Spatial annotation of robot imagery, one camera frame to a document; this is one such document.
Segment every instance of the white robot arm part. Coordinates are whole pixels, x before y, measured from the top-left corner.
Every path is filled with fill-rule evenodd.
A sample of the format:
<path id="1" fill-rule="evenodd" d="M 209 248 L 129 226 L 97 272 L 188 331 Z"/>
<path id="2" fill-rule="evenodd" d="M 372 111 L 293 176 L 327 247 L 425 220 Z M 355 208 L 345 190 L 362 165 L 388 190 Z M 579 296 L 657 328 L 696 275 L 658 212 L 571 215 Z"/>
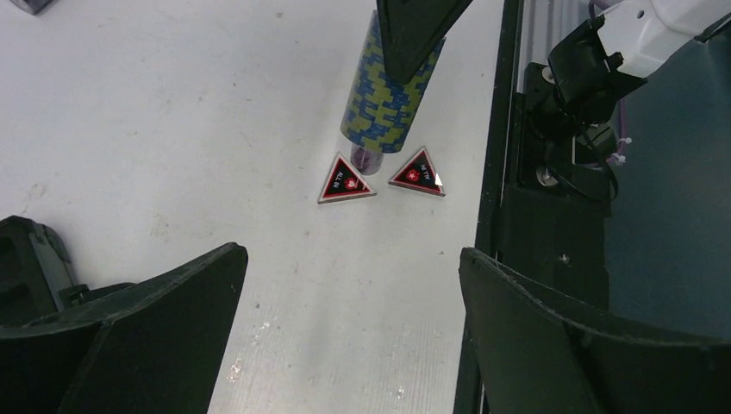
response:
<path id="1" fill-rule="evenodd" d="M 731 0 L 625 0 L 603 14 L 598 35 L 606 54 L 622 54 L 619 72 L 646 78 L 685 43 L 728 19 Z"/>

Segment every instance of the screw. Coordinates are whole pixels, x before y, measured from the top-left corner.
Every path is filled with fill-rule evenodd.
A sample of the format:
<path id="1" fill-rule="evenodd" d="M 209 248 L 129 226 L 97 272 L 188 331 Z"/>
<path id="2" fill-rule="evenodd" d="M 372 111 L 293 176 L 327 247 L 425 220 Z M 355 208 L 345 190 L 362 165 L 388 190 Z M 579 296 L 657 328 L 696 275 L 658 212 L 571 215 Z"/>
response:
<path id="1" fill-rule="evenodd" d="M 540 71 L 540 75 L 543 76 L 543 80 L 548 82 L 549 84 L 555 84 L 555 80 L 553 78 L 553 73 L 551 73 L 551 68 L 546 66 L 543 68 L 542 71 Z"/>
<path id="2" fill-rule="evenodd" d="M 544 166 L 539 166 L 538 169 L 535 170 L 535 177 L 544 187 L 553 187 L 559 183 L 559 181 L 556 180 L 548 171 L 548 168 Z"/>

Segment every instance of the triangle label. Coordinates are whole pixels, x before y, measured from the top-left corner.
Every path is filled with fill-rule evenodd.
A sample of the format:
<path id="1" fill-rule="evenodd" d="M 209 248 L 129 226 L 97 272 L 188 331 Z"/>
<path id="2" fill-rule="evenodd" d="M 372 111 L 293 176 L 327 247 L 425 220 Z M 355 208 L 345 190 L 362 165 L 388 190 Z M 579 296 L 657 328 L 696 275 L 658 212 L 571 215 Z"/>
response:
<path id="1" fill-rule="evenodd" d="M 363 179 L 357 169 L 341 153 L 335 157 L 328 179 L 322 188 L 318 204 L 354 198 L 372 197 L 377 193 Z"/>
<path id="2" fill-rule="evenodd" d="M 426 147 L 419 149 L 416 155 L 390 179 L 389 184 L 435 196 L 446 196 Z"/>

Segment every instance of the black plastic part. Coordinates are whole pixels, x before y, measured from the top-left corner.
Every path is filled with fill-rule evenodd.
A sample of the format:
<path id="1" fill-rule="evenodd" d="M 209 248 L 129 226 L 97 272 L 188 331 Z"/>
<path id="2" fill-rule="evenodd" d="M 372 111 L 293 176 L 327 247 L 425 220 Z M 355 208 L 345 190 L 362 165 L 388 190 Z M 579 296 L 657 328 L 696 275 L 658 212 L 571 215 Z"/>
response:
<path id="1" fill-rule="evenodd" d="M 475 248 L 492 256 L 500 255 L 496 243 L 493 242 L 497 230 L 494 224 L 498 222 L 500 214 L 504 172 L 510 169 L 506 153 L 510 131 L 515 124 L 511 113 L 518 97 L 515 94 L 515 80 L 520 54 L 522 15 L 523 0 L 504 2 L 475 240 Z M 453 414 L 488 414 L 490 409 L 483 403 L 481 394 L 482 380 L 477 355 L 472 344 L 472 334 L 465 324 Z"/>
<path id="2" fill-rule="evenodd" d="M 712 24 L 709 28 L 706 28 L 703 33 L 696 36 L 696 40 L 705 43 L 720 35 L 725 30 L 728 30 L 728 28 L 731 28 L 731 13 L 719 19 L 718 22 Z"/>
<path id="3" fill-rule="evenodd" d="M 604 171 L 577 166 L 574 164 L 575 146 L 573 139 L 559 139 L 544 136 L 536 125 L 535 111 L 547 97 L 552 96 L 553 85 L 548 83 L 541 72 L 545 68 L 530 63 L 525 70 L 525 95 L 523 107 L 515 107 L 513 117 L 517 123 L 511 131 L 512 138 L 519 143 L 517 183 L 555 195 L 576 196 L 576 189 L 590 199 L 599 201 L 610 199 L 609 177 Z M 567 134 L 574 133 L 572 123 L 566 124 Z M 561 128 L 557 123 L 551 128 L 556 132 Z M 542 166 L 550 166 L 553 175 L 565 185 L 545 187 L 540 183 L 536 171 Z"/>
<path id="4" fill-rule="evenodd" d="M 459 279 L 494 412 L 728 412 L 729 342 L 616 317 L 475 249 Z"/>
<path id="5" fill-rule="evenodd" d="M 64 310 L 59 292 L 74 285 L 69 254 L 55 231 L 18 216 L 0 222 L 0 326 Z"/>
<path id="6" fill-rule="evenodd" d="M 18 6 L 21 10 L 30 13 L 31 15 L 37 15 L 41 13 L 49 4 L 53 3 L 54 0 L 10 0 L 14 5 Z"/>
<path id="7" fill-rule="evenodd" d="M 607 204 L 506 185 L 502 211 L 496 244 L 504 265 L 582 302 L 609 308 Z"/>
<path id="8" fill-rule="evenodd" d="M 226 244 L 88 304 L 0 329 L 0 412 L 205 413 L 247 251 Z"/>
<path id="9" fill-rule="evenodd" d="M 607 122 L 617 102 L 647 82 L 617 70 L 623 58 L 607 56 L 597 33 L 602 25 L 604 16 L 585 21 L 548 55 L 555 87 L 531 109 L 547 139 L 571 139 L 585 125 Z"/>
<path id="10" fill-rule="evenodd" d="M 386 74 L 406 85 L 472 0 L 378 0 Z"/>

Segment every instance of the blue and yellow patterned cylinder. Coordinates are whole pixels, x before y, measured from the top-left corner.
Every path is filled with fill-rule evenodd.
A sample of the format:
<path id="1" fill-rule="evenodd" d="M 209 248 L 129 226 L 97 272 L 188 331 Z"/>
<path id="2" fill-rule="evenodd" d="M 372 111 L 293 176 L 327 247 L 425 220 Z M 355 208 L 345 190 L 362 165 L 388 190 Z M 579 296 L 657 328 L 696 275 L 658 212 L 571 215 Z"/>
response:
<path id="1" fill-rule="evenodd" d="M 343 135 L 368 151 L 401 151 L 443 46 L 444 39 L 407 85 L 391 80 L 385 72 L 378 12 L 374 11 L 343 116 Z"/>

